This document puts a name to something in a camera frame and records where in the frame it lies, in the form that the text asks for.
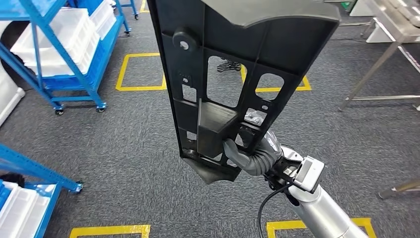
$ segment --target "black cable on floor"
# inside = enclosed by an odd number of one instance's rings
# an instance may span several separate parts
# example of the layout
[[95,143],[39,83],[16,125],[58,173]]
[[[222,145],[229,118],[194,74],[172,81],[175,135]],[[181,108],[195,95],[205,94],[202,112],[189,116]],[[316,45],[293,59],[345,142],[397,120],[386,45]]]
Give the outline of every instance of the black cable on floor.
[[272,192],[270,195],[268,195],[264,201],[262,201],[260,209],[258,210],[258,216],[257,216],[257,222],[258,222],[258,232],[260,233],[260,238],[264,238],[263,236],[263,228],[261,226],[261,214],[263,213],[263,208],[265,204],[276,194],[283,192],[284,190],[288,189],[290,186],[292,186],[292,183],[289,183],[287,185],[284,185],[282,188],[277,189],[276,191]]

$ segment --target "metal table leg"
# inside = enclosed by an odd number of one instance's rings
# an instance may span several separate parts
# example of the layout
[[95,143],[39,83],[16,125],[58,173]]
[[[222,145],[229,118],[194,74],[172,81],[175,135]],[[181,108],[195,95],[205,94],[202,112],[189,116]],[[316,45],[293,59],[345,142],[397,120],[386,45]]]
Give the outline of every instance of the metal table leg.
[[379,192],[378,195],[382,199],[386,199],[395,193],[408,192],[408,191],[420,191],[420,179],[412,180],[408,183],[401,184],[399,186]]
[[360,80],[358,84],[356,84],[355,88],[350,93],[349,97],[347,97],[339,107],[339,110],[342,111],[348,103],[353,100],[353,98],[358,94],[358,92],[363,88],[363,86],[366,84],[366,82],[372,78],[372,75],[379,69],[379,67],[389,58],[392,54],[398,49],[398,47],[401,45],[400,42],[395,41],[391,43],[391,45],[386,49],[386,51],[383,53],[383,55],[375,62],[375,64],[370,68],[370,70],[367,72],[367,74],[364,75],[364,77]]
[[369,26],[366,27],[366,29],[360,34],[360,37],[364,38],[366,33],[370,31],[374,25],[375,25],[375,20],[372,18],[372,20],[370,20],[369,22]]

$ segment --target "black cable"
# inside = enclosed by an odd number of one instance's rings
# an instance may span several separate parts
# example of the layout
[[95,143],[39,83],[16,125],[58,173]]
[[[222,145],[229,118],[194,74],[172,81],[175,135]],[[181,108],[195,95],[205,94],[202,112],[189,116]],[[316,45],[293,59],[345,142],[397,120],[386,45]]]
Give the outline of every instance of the black cable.
[[217,66],[217,72],[221,73],[228,70],[241,71],[241,64],[232,60],[227,60]]
[[260,209],[258,210],[258,216],[257,216],[257,222],[258,222],[258,232],[260,233],[260,238],[264,238],[263,236],[263,228],[261,226],[261,214],[263,213],[263,208],[265,206],[265,204],[272,198],[274,197],[276,194],[283,192],[284,190],[288,189],[290,186],[292,186],[292,183],[288,183],[287,185],[284,185],[283,187],[277,189],[276,191],[272,192],[270,195],[268,195],[264,201],[262,201]]
[[355,41],[355,42],[366,42],[366,40],[363,40],[362,38],[333,38],[330,39],[331,41],[343,41],[343,40],[348,40],[348,41]]

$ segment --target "mounting hole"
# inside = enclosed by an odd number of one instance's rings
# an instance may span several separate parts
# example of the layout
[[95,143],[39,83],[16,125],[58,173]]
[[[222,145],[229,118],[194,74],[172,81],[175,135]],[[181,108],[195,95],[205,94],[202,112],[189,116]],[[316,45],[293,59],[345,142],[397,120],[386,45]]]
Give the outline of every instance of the mounting hole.
[[185,51],[187,51],[190,48],[190,46],[188,45],[186,41],[180,41],[179,46]]

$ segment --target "white box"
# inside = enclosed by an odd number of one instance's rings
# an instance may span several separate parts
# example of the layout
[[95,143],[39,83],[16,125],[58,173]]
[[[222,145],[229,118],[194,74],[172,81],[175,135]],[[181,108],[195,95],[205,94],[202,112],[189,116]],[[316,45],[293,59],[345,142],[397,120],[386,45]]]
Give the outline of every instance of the white box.
[[32,210],[26,215],[25,221],[16,235],[17,238],[32,238],[35,236],[49,202],[49,197],[38,196]]
[[[0,35],[11,21],[0,21]],[[0,126],[13,111],[25,92],[16,86],[3,66],[0,64]]]
[[20,188],[15,183],[3,182],[11,193],[0,211],[0,237],[15,238],[32,211],[39,194],[35,190]]
[[101,40],[105,38],[116,22],[114,11],[108,1],[102,1],[89,18],[95,24],[95,30]]
[[[89,19],[89,14],[85,8],[62,8],[50,23],[54,34],[72,59],[81,55],[80,45],[90,36],[88,30],[91,28],[85,26],[86,19]],[[37,35],[41,62],[63,60],[39,27]],[[23,62],[36,61],[31,24],[26,27],[10,51],[18,55]]]
[[[86,74],[89,71],[93,56],[99,43],[99,35],[91,30],[91,37],[84,47],[80,46],[83,50],[83,54],[73,59],[73,62],[77,65],[82,74]],[[33,70],[38,74],[37,63],[35,61],[25,63],[25,66]],[[74,72],[70,69],[67,63],[61,58],[61,61],[49,61],[41,62],[41,71],[43,77],[55,76],[55,75],[74,75]]]

